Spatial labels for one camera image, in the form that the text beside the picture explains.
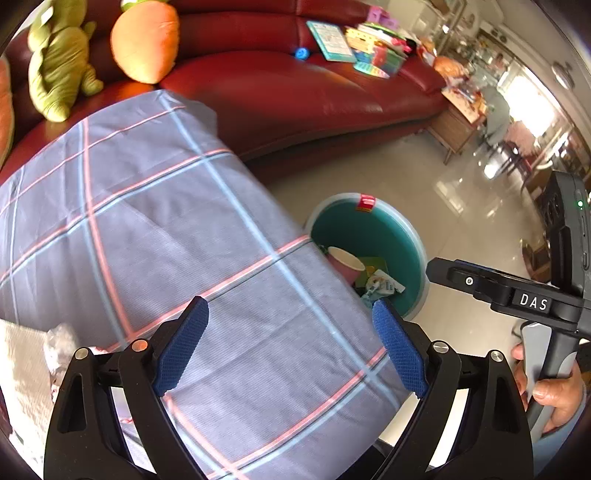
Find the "bright window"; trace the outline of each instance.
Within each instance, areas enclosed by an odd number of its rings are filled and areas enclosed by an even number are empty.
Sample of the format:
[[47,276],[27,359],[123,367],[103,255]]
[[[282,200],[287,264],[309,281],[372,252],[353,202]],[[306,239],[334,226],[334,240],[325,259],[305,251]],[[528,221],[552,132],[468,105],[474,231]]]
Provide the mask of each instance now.
[[554,107],[530,79],[518,76],[509,85],[505,99],[515,121],[522,120],[536,138],[548,130],[554,120]]

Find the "red leather sofa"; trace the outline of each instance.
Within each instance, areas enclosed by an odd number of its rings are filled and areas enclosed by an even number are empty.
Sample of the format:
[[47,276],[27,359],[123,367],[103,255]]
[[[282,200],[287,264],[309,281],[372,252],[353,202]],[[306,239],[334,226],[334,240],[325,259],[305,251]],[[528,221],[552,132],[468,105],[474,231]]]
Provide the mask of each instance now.
[[[351,64],[328,62],[306,26],[365,20],[356,0],[171,0],[181,19],[173,71],[158,86],[128,79],[111,55],[109,35],[120,0],[88,0],[97,22],[90,62],[105,82],[100,94],[80,96],[71,117],[52,124],[28,93],[31,53],[27,30],[7,48],[15,108],[15,141],[0,183],[82,118],[115,102],[166,88],[217,112],[219,136],[255,175],[270,181],[343,152],[424,128],[445,106],[443,78],[417,57],[395,77],[367,76]],[[307,61],[294,58],[299,47]]]

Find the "pink paper cup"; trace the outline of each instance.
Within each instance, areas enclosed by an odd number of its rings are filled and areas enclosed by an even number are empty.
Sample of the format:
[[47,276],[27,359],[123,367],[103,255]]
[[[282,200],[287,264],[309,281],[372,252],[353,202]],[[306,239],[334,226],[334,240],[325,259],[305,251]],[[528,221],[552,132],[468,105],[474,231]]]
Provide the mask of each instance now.
[[328,261],[347,281],[353,285],[357,277],[365,271],[363,262],[349,252],[336,247],[329,247]]

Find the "silver bolt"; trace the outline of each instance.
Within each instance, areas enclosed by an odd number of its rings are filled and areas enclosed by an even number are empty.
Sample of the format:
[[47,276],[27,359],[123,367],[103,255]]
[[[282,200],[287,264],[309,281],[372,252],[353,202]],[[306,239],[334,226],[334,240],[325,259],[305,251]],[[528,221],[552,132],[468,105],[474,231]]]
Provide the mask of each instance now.
[[448,353],[449,345],[445,342],[435,342],[433,344],[433,350],[437,353]]
[[503,354],[497,350],[493,350],[491,352],[491,358],[495,361],[495,362],[502,362],[505,357],[503,356]]
[[84,360],[88,356],[88,348],[79,348],[76,350],[74,357],[76,360]]
[[148,348],[148,342],[143,339],[136,340],[134,343],[131,344],[131,349],[134,352],[143,352],[147,348]]

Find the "trash can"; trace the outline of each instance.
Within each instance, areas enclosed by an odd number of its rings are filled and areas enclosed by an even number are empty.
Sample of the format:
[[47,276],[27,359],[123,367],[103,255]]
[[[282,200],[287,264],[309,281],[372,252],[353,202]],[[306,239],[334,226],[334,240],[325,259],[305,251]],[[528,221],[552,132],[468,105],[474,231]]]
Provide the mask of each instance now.
[[382,257],[389,275],[406,287],[391,297],[396,310],[412,320],[427,298],[427,253],[408,220],[395,208],[360,193],[340,193],[318,205],[306,232],[317,245],[338,247],[357,257]]

